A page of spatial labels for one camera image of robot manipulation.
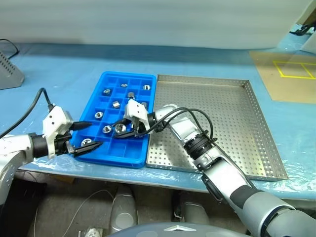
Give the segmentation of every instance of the brown paper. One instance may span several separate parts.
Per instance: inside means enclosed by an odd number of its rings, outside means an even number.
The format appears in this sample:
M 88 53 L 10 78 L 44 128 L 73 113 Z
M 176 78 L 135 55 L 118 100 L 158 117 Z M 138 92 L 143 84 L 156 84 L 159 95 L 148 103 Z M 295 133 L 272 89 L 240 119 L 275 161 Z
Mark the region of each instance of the brown paper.
M 251 51 L 273 100 L 316 103 L 316 57 Z

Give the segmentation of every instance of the stainless steel tray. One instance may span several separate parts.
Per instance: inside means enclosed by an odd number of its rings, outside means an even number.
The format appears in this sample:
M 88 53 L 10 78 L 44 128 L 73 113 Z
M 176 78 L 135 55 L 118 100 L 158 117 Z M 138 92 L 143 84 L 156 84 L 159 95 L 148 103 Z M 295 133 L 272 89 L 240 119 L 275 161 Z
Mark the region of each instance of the stainless steel tray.
M 205 111 L 213 122 L 217 144 L 251 178 L 288 178 L 248 80 L 159 75 L 154 109 L 166 104 Z M 209 130 L 207 120 L 195 114 Z M 147 166 L 198 172 L 168 129 L 150 136 Z

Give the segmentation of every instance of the white cable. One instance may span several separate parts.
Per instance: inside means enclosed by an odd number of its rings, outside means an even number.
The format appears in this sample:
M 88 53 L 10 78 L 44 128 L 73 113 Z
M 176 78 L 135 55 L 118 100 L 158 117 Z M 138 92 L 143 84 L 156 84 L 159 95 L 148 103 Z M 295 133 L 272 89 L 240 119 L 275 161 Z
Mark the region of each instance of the white cable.
M 24 178 L 24 175 L 25 173 L 28 173 L 29 175 L 32 176 L 32 178 L 38 183 L 38 180 L 34 177 L 34 175 L 31 173 L 31 172 L 28 172 L 28 171 L 24 171 L 24 170 L 17 170 L 16 172 L 23 172 L 23 178 Z
M 38 210 L 39 210 L 39 208 L 37 207 L 36 213 L 35 213 L 35 218 L 34 218 L 34 225 L 33 225 L 33 235 L 34 235 L 34 237 L 35 237 L 35 224 L 36 224 L 36 218 L 38 216 Z
M 106 190 L 106 189 L 101 189 L 101 190 L 96 191 L 96 192 L 94 192 L 93 194 L 91 194 L 89 197 L 87 197 L 87 198 L 80 204 L 80 206 L 78 207 L 77 211 L 75 212 L 75 214 L 74 214 L 74 216 L 73 216 L 73 218 L 72 218 L 72 220 L 71 220 L 69 226 L 67 227 L 67 229 L 66 229 L 66 231 L 65 231 L 65 233 L 63 234 L 62 237 L 65 237 L 65 236 L 66 236 L 66 234 L 67 234 L 67 232 L 68 232 L 70 226 L 71 226 L 72 223 L 74 222 L 75 217 L 77 216 L 77 214 L 78 214 L 80 208 L 82 208 L 82 206 L 85 204 L 85 202 L 88 201 L 92 196 L 94 196 L 94 195 L 96 195 L 96 194 L 98 194 L 98 193 L 100 193 L 100 192 L 107 192 L 107 193 L 111 196 L 111 198 L 114 199 L 113 195 L 112 195 L 108 190 Z M 35 219 L 34 219 L 34 226 L 33 226 L 33 234 L 34 234 L 34 237 L 35 237 L 35 223 L 36 223 L 36 217 L 37 217 L 37 215 L 38 215 L 38 208 L 37 208 L 37 210 L 36 210 Z
M 76 211 L 75 214 L 74 214 L 74 217 L 72 218 L 72 220 L 71 220 L 71 222 L 70 222 L 68 228 L 66 229 L 66 231 L 65 231 L 65 233 L 63 234 L 62 237 L 65 237 L 65 236 L 66 236 L 66 234 L 67 234 L 67 232 L 68 232 L 70 226 L 71 226 L 72 223 L 74 222 L 75 217 L 77 216 L 77 214 L 78 214 L 80 208 L 85 204 L 85 202 L 88 201 L 93 195 L 98 194 L 98 193 L 100 193 L 100 192 L 107 192 L 107 193 L 111 196 L 111 198 L 114 199 L 113 195 L 112 195 L 108 190 L 106 190 L 106 189 L 101 189 L 101 190 L 96 191 L 96 192 L 94 192 L 93 194 L 91 194 L 91 195 L 90 195 L 89 197 L 87 197 L 87 198 L 81 203 L 81 205 L 78 207 L 77 211 Z

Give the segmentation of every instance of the table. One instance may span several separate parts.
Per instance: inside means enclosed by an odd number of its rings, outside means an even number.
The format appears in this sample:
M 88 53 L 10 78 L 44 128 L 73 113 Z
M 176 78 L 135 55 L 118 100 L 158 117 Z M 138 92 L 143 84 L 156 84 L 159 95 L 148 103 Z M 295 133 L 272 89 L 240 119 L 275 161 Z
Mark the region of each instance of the table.
M 278 48 L 265 51 L 308 54 L 296 51 L 305 40 L 288 35 Z M 316 105 L 272 101 L 248 50 L 68 44 L 18 46 L 21 52 L 12 62 L 25 74 L 25 81 L 19 88 L 0 90 L 1 131 L 25 112 L 40 87 L 46 88 L 53 103 L 78 120 L 104 71 L 247 79 L 289 175 L 288 180 L 254 181 L 254 184 L 280 198 L 316 198 Z M 46 102 L 40 98 L 31 114 L 11 134 L 41 134 L 46 115 Z M 76 161 L 68 155 L 52 160 L 40 158 L 21 169 L 207 192 L 196 173 L 97 165 Z

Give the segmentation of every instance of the gray floor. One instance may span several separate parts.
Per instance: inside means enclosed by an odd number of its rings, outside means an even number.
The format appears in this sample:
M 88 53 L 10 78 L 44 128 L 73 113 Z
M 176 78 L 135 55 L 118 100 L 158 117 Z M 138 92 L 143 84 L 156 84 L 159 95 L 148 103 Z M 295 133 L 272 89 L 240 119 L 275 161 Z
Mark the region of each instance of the gray floor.
M 80 204 L 92 193 L 106 189 L 113 195 L 120 183 L 75 179 L 66 183 L 47 174 L 32 173 L 38 182 L 48 183 L 46 196 L 39 205 L 36 220 L 37 237 L 62 237 Z M 19 178 L 34 180 L 29 173 L 19 172 Z M 147 186 L 132 186 L 138 210 L 139 224 L 170 222 L 172 218 L 171 197 L 173 190 Z M 201 203 L 214 226 L 224 227 L 240 233 L 246 228 L 235 213 L 226 205 L 218 204 L 211 195 L 191 193 Z M 112 198 L 106 192 L 89 199 L 78 212 L 66 236 L 77 237 L 79 230 L 89 226 L 108 229 Z M 28 237 L 33 237 L 33 225 Z

